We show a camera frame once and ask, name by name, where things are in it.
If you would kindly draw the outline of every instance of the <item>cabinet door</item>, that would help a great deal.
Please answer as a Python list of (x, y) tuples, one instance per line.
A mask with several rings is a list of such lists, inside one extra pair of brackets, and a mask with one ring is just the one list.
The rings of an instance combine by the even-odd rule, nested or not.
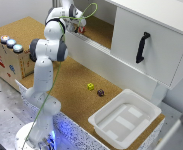
[[(145, 40), (144, 60), (136, 63), (144, 32), (150, 37)], [(183, 55), (183, 35), (117, 8), (111, 54), (170, 86)]]

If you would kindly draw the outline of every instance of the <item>black handle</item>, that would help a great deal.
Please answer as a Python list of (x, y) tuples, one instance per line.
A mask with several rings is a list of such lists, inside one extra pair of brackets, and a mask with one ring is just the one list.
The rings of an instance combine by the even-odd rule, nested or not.
[(143, 49), (144, 49), (144, 45), (145, 45), (145, 40), (149, 37), (150, 37), (150, 34), (147, 33), (147, 32), (144, 32), (144, 36), (140, 40), (138, 53), (137, 53), (137, 56), (136, 56), (136, 63), (137, 64), (144, 60), (144, 57), (142, 57), (142, 53), (143, 53)]

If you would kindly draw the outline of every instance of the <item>yellow object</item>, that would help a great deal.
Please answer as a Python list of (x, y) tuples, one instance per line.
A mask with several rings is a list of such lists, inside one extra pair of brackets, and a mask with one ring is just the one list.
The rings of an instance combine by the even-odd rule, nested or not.
[(88, 84), (88, 90), (90, 90), (90, 91), (94, 90), (94, 84), (89, 83)]

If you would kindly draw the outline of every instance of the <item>white wall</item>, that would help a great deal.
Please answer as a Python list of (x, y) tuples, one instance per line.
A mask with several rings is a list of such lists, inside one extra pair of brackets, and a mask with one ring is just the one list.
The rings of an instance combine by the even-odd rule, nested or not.
[[(98, 11), (95, 16), (114, 24), (115, 6), (111, 6), (103, 0), (74, 1), (82, 11), (89, 3), (98, 3)], [(51, 7), (52, 0), (0, 0), (0, 27), (27, 16), (31, 16), (44, 24), (48, 10)], [(164, 101), (177, 110), (183, 111), (183, 80), (173, 90), (168, 91)]]

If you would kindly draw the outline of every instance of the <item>cable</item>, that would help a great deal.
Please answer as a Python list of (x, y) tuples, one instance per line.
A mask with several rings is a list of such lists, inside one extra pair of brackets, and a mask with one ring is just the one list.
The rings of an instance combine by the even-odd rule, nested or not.
[[(96, 6), (96, 9), (93, 11), (92, 14), (88, 15), (87, 17), (82, 17), (82, 16), (84, 15), (84, 13), (87, 11), (87, 9), (88, 9), (91, 5), (95, 5), (95, 6)], [(83, 13), (82, 13), (82, 15), (81, 15), (80, 18), (73, 18), (73, 17), (66, 17), (66, 16), (62, 16), (62, 17), (60, 17), (60, 18), (71, 18), (71, 19), (79, 20), (79, 24), (78, 24), (78, 27), (77, 27), (77, 30), (78, 30), (79, 25), (80, 25), (80, 23), (81, 23), (81, 20), (93, 16), (93, 15), (95, 14), (95, 12), (97, 11), (97, 9), (98, 9), (97, 4), (96, 4), (96, 3), (91, 3), (91, 4), (83, 11)], [(44, 105), (45, 105), (45, 103), (46, 103), (46, 101), (47, 101), (47, 98), (49, 97), (49, 95), (50, 95), (50, 93), (51, 93), (51, 91), (52, 91), (52, 89), (53, 89), (53, 87), (54, 87), (54, 85), (55, 85), (55, 82), (56, 82), (56, 80), (57, 80), (57, 77), (58, 77), (58, 74), (59, 74), (59, 71), (60, 71), (60, 67), (61, 67), (61, 62), (60, 62), (58, 71), (57, 71), (57, 73), (56, 73), (56, 77), (55, 77), (55, 79), (54, 79), (52, 88), (50, 89), (49, 93), (47, 94), (47, 97), (45, 98), (45, 100), (44, 100), (44, 102), (43, 102), (43, 104), (42, 104), (42, 106), (41, 106), (41, 108), (40, 108), (40, 110), (39, 110), (39, 112), (38, 112), (38, 114), (37, 114), (37, 116), (36, 116), (34, 122), (33, 122), (33, 125), (31, 126), (31, 129), (30, 129), (30, 131), (29, 131), (27, 137), (25, 138), (24, 144), (23, 144), (23, 146), (22, 146), (22, 150), (24, 149), (24, 145), (26, 144), (26, 141), (27, 141), (27, 139), (28, 139), (28, 137), (29, 137), (29, 135), (30, 135), (32, 129), (33, 129), (33, 126), (34, 126), (36, 120), (38, 119), (38, 117), (39, 117), (39, 115), (40, 115), (40, 112), (42, 111), (42, 109), (43, 109), (43, 107), (44, 107)]]

